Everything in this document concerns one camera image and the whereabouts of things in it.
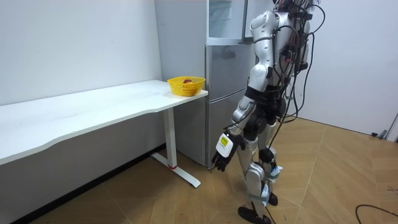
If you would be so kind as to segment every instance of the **white desk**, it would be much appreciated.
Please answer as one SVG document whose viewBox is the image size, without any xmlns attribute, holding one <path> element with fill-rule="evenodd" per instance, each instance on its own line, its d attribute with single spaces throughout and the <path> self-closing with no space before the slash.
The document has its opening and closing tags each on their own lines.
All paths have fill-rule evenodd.
<svg viewBox="0 0 398 224">
<path fill-rule="evenodd" d="M 43 151 L 60 141 L 146 113 L 164 111 L 167 159 L 152 156 L 194 187 L 199 180 L 177 167 L 173 107 L 204 97 L 173 95 L 151 80 L 0 106 L 0 165 Z"/>
</svg>

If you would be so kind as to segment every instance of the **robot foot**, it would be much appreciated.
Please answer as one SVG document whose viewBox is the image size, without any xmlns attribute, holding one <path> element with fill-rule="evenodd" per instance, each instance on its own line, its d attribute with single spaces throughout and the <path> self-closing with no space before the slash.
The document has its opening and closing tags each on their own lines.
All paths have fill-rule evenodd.
<svg viewBox="0 0 398 224">
<path fill-rule="evenodd" d="M 270 194 L 268 204 L 270 204 L 272 206 L 278 205 L 278 197 L 274 193 Z"/>
<path fill-rule="evenodd" d="M 246 221 L 253 223 L 253 224 L 271 224 L 271 220 L 264 216 L 263 218 L 259 218 L 257 216 L 256 211 L 246 208 L 246 207 L 239 207 L 238 208 L 239 215 L 244 218 Z"/>
</svg>

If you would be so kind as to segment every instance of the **desk tabletop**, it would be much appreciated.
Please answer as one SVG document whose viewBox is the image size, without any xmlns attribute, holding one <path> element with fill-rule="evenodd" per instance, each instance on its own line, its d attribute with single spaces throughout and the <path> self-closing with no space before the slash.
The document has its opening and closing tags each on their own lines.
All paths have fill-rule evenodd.
<svg viewBox="0 0 398 224">
<path fill-rule="evenodd" d="M 204 97 L 173 95 L 158 80 L 0 106 L 0 165 L 146 113 Z"/>
</svg>

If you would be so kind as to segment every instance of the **desk foot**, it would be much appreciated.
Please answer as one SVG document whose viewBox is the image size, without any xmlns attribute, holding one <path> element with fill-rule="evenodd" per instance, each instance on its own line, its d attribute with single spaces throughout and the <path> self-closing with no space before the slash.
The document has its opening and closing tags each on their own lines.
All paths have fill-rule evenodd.
<svg viewBox="0 0 398 224">
<path fill-rule="evenodd" d="M 153 153 L 152 157 L 157 159 L 159 162 L 163 163 L 165 166 L 169 167 L 167 163 L 167 159 L 161 156 L 159 153 Z M 185 170 L 179 168 L 178 166 L 174 169 L 170 170 L 174 171 L 176 174 L 178 174 L 180 177 L 184 178 L 188 183 L 190 183 L 192 186 L 199 187 L 200 181 L 196 178 L 194 178 L 191 174 L 187 173 Z"/>
</svg>

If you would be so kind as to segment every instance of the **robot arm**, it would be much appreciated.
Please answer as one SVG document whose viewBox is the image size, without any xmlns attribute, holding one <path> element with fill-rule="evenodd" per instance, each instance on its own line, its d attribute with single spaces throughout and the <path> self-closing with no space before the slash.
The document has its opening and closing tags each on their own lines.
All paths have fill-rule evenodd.
<svg viewBox="0 0 398 224">
<path fill-rule="evenodd" d="M 239 145 L 244 145 L 241 132 L 257 108 L 257 102 L 269 86 L 270 78 L 274 73 L 274 32 L 279 25 L 280 16 L 275 12 L 267 11 L 251 22 L 255 54 L 258 63 L 250 71 L 248 88 L 238 107 L 233 113 L 233 125 L 220 137 L 216 145 L 217 154 L 213 163 L 224 171 Z"/>
</svg>

